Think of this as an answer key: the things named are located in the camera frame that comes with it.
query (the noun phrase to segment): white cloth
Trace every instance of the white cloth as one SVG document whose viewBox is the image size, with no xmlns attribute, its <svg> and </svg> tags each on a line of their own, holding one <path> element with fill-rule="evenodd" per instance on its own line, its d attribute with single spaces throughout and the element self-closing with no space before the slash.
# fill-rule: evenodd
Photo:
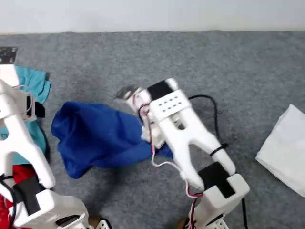
<svg viewBox="0 0 305 229">
<path fill-rule="evenodd" d="M 305 114 L 289 105 L 257 153 L 256 160 L 305 197 Z"/>
</svg>

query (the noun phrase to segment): carpet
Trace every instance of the carpet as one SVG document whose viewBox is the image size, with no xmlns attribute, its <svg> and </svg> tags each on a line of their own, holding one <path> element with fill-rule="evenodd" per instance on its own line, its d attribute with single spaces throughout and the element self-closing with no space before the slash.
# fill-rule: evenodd
<svg viewBox="0 0 305 229">
<path fill-rule="evenodd" d="M 251 188 L 246 197 L 249 228 L 304 227 L 305 199 L 258 164 L 255 155 L 289 104 L 305 112 L 305 32 L 69 32 L 1 35 L 0 44 L 18 46 L 16 64 L 50 74 L 41 125 L 55 191 L 82 199 L 90 214 L 103 214 L 114 229 L 174 228 L 192 201 L 179 174 L 146 160 L 132 167 L 92 168 L 80 179 L 69 178 L 51 121 L 65 101 L 124 110 L 113 99 L 119 88 L 129 83 L 147 87 L 169 77 L 188 96 L 208 94 L 218 102 L 220 134 Z M 210 102 L 196 99 L 193 107 L 213 132 Z M 191 153 L 198 170 L 211 163 L 195 147 Z M 225 221 L 243 229 L 241 205 Z"/>
</svg>

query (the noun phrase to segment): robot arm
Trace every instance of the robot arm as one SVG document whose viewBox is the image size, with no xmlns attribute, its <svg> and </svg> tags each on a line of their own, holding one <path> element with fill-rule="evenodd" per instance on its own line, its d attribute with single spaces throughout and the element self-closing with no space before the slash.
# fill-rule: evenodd
<svg viewBox="0 0 305 229">
<path fill-rule="evenodd" d="M 240 203 L 250 188 L 235 173 L 232 160 L 205 128 L 177 82 L 170 78 L 147 89 L 128 86 L 117 98 L 125 100 L 138 113 L 143 122 L 142 139 L 157 148 L 166 142 L 182 180 L 203 192 L 200 204 L 196 208 L 192 205 L 190 221 L 196 222 L 197 229 L 228 229 L 222 220 L 224 215 Z M 189 144 L 209 154 L 214 163 L 197 172 L 191 163 Z M 185 228 L 194 226 L 189 223 Z"/>
<path fill-rule="evenodd" d="M 0 175 L 12 175 L 12 154 L 18 152 L 33 165 L 38 180 L 32 177 L 18 184 L 12 178 L 3 180 L 16 197 L 14 207 L 9 209 L 10 214 L 16 216 L 13 224 L 33 229 L 93 229 L 81 200 L 50 190 L 55 185 L 54 175 L 24 123 L 43 116 L 42 105 L 19 89 L 14 67 L 16 52 L 17 48 L 0 48 L 0 127 L 6 126 L 9 132 L 8 138 L 0 141 Z M 0 194 L 13 202 L 12 194 L 2 184 Z M 101 220 L 97 228 L 110 227 Z"/>
<path fill-rule="evenodd" d="M 123 99 L 127 90 L 120 91 L 117 97 Z M 191 163 L 189 144 L 197 145 L 209 155 L 220 148 L 221 144 L 205 128 L 188 98 L 178 88 L 177 82 L 170 78 L 147 89 L 132 92 L 129 97 L 125 97 L 128 105 L 138 111 L 143 104 L 147 104 L 149 110 L 148 114 L 140 112 L 143 120 L 142 138 L 148 141 L 148 125 L 151 125 L 153 144 L 160 148 L 166 142 L 173 152 L 175 163 L 182 170 L 181 178 L 203 191 L 204 183 Z M 235 173 L 235 166 L 224 149 L 219 149 L 211 156 L 230 175 Z"/>
<path fill-rule="evenodd" d="M 9 132 L 8 138 L 0 141 L 0 175 L 12 175 L 12 154 L 18 152 L 32 163 L 41 184 L 45 188 L 52 188 L 55 185 L 53 173 L 24 124 L 24 121 L 36 119 L 35 107 L 38 104 L 17 86 L 19 80 L 14 67 L 16 52 L 16 48 L 0 48 L 0 125 L 6 126 Z M 5 183 L 10 187 L 15 184 L 13 179 L 5 180 Z M 0 193 L 12 201 L 11 194 L 2 185 Z"/>
</svg>

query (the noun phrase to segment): white wall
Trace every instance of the white wall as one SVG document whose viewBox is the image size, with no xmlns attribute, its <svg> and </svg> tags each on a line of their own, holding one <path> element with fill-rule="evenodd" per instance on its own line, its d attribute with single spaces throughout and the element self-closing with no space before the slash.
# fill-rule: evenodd
<svg viewBox="0 0 305 229">
<path fill-rule="evenodd" d="M 305 0 L 1 0 L 0 33 L 305 30 Z"/>
</svg>

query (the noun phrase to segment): blue cloth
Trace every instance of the blue cloth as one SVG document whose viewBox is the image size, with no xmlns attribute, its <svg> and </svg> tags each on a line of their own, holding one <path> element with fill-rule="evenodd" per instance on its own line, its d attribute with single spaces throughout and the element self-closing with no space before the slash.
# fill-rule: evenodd
<svg viewBox="0 0 305 229">
<path fill-rule="evenodd" d="M 60 140 L 58 151 L 72 178 L 80 178 L 91 166 L 128 166 L 152 155 L 149 143 L 141 139 L 138 118 L 104 104 L 66 102 L 51 131 Z M 158 154 L 173 157 L 167 145 Z"/>
<path fill-rule="evenodd" d="M 44 103 L 48 98 L 51 83 L 46 80 L 46 72 L 34 70 L 31 68 L 24 68 L 20 66 L 15 66 L 20 85 L 26 85 L 28 87 L 21 87 L 22 90 L 28 91 L 35 97 L 36 101 L 39 103 Z M 42 130 L 38 126 L 38 121 L 27 122 L 26 127 L 32 136 L 35 144 L 39 146 L 42 152 L 45 154 L 46 151 L 46 141 Z M 3 139 L 8 137 L 9 133 L 6 127 L 0 128 L 0 136 Z M 13 165 L 29 164 L 29 162 L 24 159 L 20 154 L 14 154 Z"/>
</svg>

